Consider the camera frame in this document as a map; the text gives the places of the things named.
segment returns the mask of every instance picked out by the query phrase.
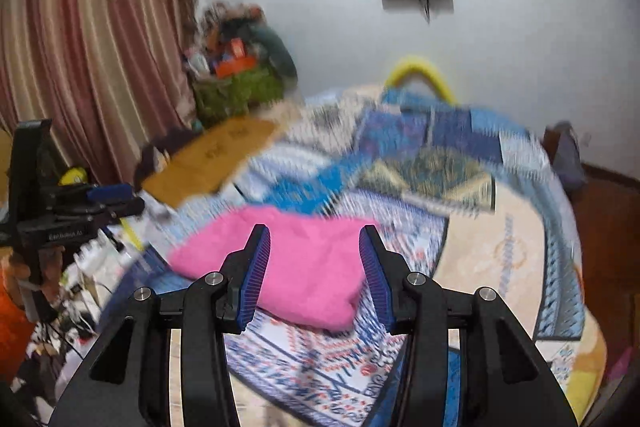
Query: patterned blanket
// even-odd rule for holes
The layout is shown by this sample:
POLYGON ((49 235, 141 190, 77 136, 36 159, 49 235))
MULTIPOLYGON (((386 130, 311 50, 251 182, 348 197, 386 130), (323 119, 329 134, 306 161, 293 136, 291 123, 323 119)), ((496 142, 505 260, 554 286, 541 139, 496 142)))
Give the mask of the patterned blanket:
MULTIPOLYGON (((572 398, 570 381, 576 360, 596 349, 597 326, 582 302, 574 216, 537 140, 491 111, 407 90, 345 91, 300 113, 232 180, 242 198, 226 190, 188 201, 163 227, 167 240, 180 244, 238 204, 375 219, 387 249, 411 269, 467 293, 495 288, 584 415, 593 390, 572 398)), ((180 282, 167 274, 150 284, 166 291, 180 282)), ((258 393, 262 407, 270 404, 266 424, 387 425, 404 338, 385 333, 367 288, 351 331, 299 327, 258 310, 225 342, 229 368, 246 385, 234 387, 254 397, 241 419, 258 393)), ((451 331, 447 426, 457 423, 458 348, 451 331)))

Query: silver screw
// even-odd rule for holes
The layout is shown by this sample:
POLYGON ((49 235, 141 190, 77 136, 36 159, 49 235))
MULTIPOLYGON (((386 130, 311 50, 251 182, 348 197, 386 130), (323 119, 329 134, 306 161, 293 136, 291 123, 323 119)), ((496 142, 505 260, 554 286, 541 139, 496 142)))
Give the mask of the silver screw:
POLYGON ((206 282, 209 286, 215 286, 216 284, 220 284, 225 280, 225 276, 220 272, 211 272, 207 273, 204 282, 206 282))
POLYGON ((480 297, 485 301, 493 301, 498 294, 494 289, 485 286, 484 288, 480 288, 480 297))
POLYGON ((409 281, 409 284, 413 284, 414 286, 420 286, 427 282, 427 277, 420 272, 411 272, 406 276, 406 279, 409 281))
POLYGON ((133 298, 136 301, 146 301, 151 296, 151 290, 146 286, 142 286, 142 288, 138 288, 133 292, 133 298))

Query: white wall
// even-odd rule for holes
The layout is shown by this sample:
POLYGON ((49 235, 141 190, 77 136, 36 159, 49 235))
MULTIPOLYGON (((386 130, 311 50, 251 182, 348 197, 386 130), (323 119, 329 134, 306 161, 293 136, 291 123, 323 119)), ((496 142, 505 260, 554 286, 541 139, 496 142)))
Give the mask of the white wall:
POLYGON ((430 24, 417 0, 241 1, 264 7, 304 95, 382 83, 417 54, 462 102, 541 135, 569 119, 592 136, 587 161, 640 177, 640 0, 452 0, 430 24))

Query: pile of clothes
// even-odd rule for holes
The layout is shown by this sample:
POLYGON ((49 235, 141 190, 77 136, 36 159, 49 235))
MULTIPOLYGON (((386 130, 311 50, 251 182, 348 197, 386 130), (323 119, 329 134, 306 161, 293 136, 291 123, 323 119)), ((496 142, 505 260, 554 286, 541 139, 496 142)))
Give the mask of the pile of clothes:
POLYGON ((184 65, 205 128, 281 100, 297 84, 289 52, 257 5, 213 3, 184 65))

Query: orange sleeve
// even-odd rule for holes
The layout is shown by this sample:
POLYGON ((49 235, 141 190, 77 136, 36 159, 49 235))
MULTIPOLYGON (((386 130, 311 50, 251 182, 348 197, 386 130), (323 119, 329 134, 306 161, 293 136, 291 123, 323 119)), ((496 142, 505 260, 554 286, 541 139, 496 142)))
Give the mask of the orange sleeve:
POLYGON ((0 379, 14 379, 29 344, 33 324, 6 294, 0 271, 0 379))

